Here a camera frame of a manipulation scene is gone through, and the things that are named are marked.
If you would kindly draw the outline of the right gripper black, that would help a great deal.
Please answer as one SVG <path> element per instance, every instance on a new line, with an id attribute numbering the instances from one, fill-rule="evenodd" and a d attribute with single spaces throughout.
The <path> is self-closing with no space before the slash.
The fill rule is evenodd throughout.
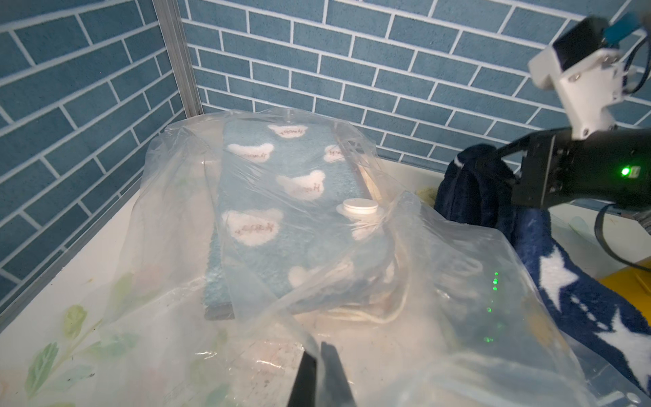
<path id="1" fill-rule="evenodd" d="M 623 210 L 650 207 L 650 130 L 595 132 L 574 140 L 568 128 L 533 132 L 490 153 L 491 161 L 523 154 L 520 176 L 498 176 L 511 202 L 548 209 L 596 199 Z"/>

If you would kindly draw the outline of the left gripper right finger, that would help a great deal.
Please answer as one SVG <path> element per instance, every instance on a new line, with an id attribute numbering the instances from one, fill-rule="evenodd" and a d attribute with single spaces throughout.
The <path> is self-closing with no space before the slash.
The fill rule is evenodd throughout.
<path id="1" fill-rule="evenodd" d="M 356 402 L 346 377 L 337 349 L 329 343 L 321 343 L 321 361 L 325 368 L 322 401 L 324 406 L 354 407 Z"/>

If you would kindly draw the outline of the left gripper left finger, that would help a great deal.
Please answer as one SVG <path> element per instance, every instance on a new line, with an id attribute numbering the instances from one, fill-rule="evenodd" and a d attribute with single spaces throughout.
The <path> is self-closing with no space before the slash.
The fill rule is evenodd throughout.
<path id="1" fill-rule="evenodd" d="M 315 407 L 317 360 L 304 352 L 287 407 Z"/>

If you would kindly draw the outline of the navy blue star blanket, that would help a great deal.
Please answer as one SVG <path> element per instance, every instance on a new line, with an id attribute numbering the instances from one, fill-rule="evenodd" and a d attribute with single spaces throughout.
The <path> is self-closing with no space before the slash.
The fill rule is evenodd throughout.
<path id="1" fill-rule="evenodd" d="M 510 167 L 476 161 L 495 147 L 456 154 L 439 186 L 434 209 L 445 219 L 497 229 L 511 243 L 559 329 L 599 354 L 644 393 L 650 392 L 650 325 L 640 310 L 588 276 L 552 236 L 547 210 L 512 205 Z"/>

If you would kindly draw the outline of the light blue bear blanket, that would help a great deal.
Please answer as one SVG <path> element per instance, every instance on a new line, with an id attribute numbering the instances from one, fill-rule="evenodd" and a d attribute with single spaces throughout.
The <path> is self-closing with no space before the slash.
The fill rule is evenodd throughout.
<path id="1" fill-rule="evenodd" d="M 230 120 L 204 291 L 210 321 L 234 316 L 229 276 L 257 281 L 294 313 L 367 305 L 395 284 L 395 244 L 378 216 L 337 213 L 370 198 L 362 136 L 341 123 Z"/>

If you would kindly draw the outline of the clear plastic vacuum bag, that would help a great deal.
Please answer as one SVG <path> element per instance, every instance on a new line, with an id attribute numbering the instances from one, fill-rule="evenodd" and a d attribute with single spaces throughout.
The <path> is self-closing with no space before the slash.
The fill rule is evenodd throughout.
<path id="1" fill-rule="evenodd" d="M 298 110 L 147 146 L 95 406 L 647 406 L 650 327 L 460 153 L 427 205 Z"/>

